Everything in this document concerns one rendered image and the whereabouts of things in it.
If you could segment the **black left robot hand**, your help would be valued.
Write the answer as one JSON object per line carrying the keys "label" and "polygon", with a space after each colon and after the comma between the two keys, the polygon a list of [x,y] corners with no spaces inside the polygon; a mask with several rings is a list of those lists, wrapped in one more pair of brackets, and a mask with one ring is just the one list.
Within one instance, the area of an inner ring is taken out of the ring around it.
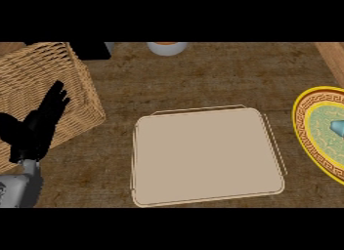
{"label": "black left robot hand", "polygon": [[70,100],[64,83],[56,80],[37,109],[28,113],[22,121],[0,112],[0,140],[10,145],[12,163],[27,159],[39,161],[44,157]]}

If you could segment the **beige rectangular tray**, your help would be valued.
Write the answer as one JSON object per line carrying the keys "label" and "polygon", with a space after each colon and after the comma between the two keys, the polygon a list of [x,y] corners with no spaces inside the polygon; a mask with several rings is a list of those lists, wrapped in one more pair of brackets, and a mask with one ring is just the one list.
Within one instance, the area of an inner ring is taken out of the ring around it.
{"label": "beige rectangular tray", "polygon": [[284,173],[256,109],[184,109],[138,120],[130,184],[138,206],[272,195],[284,189]]}

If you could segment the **yellow patterned plate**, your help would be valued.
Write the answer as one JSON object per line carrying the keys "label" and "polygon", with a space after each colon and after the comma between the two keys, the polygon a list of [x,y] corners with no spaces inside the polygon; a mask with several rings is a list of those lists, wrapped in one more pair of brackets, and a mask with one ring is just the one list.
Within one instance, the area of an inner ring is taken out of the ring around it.
{"label": "yellow patterned plate", "polygon": [[315,166],[344,185],[344,139],[330,130],[333,120],[344,120],[344,89],[312,87],[293,103],[293,130]]}

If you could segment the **woven wicker basket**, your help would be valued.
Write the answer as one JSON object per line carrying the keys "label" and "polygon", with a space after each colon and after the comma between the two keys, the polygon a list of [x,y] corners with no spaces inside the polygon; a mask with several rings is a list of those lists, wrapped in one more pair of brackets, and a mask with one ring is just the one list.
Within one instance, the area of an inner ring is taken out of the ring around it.
{"label": "woven wicker basket", "polygon": [[[67,42],[39,42],[0,56],[0,112],[25,118],[55,82],[64,83],[71,99],[50,143],[58,146],[105,120],[86,65]],[[0,140],[0,174],[15,167],[9,156]]]}

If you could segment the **black box-shaped appliance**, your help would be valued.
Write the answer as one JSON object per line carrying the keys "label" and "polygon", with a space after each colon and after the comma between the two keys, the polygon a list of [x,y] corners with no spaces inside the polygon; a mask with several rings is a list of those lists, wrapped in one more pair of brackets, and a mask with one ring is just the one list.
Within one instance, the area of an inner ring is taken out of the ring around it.
{"label": "black box-shaped appliance", "polygon": [[81,61],[108,60],[111,58],[111,52],[104,42],[70,41],[67,45]]}

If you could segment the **white round cup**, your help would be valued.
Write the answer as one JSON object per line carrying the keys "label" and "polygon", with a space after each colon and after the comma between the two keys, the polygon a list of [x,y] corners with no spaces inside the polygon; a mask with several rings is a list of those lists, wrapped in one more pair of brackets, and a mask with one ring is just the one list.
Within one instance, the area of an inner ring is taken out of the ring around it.
{"label": "white round cup", "polygon": [[187,49],[188,43],[187,42],[176,42],[176,43],[156,43],[148,42],[147,47],[148,49],[158,55],[164,57],[170,57],[178,55]]}

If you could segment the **brown woven placemat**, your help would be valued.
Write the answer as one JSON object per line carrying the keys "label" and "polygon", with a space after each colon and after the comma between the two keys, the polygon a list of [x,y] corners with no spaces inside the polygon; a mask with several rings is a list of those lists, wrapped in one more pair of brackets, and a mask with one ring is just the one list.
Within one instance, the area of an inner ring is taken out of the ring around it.
{"label": "brown woven placemat", "polygon": [[120,43],[107,61],[86,64],[104,123],[50,149],[42,162],[40,207],[132,206],[132,132],[158,110],[241,104],[265,114],[286,164],[280,194],[218,201],[218,206],[344,207],[344,186],[314,165],[292,126],[301,93],[336,81],[311,43],[193,43],[160,57],[142,43]]}

